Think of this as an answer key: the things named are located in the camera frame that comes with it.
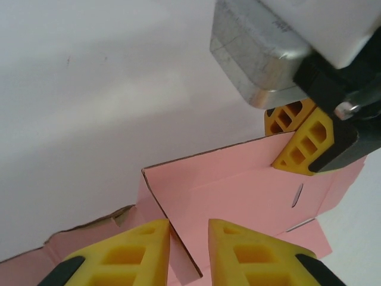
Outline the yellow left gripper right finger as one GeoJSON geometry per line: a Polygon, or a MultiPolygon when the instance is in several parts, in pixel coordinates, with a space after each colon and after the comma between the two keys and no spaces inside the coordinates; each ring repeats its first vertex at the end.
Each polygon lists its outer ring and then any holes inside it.
{"type": "Polygon", "coordinates": [[[336,285],[336,275],[303,247],[221,219],[208,221],[213,285],[336,285]]]}

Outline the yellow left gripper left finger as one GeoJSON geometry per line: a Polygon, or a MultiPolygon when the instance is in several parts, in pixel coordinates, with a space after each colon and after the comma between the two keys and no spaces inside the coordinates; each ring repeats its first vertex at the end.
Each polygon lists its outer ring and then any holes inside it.
{"type": "Polygon", "coordinates": [[[167,285],[170,222],[157,219],[71,253],[40,285],[167,285]]]}

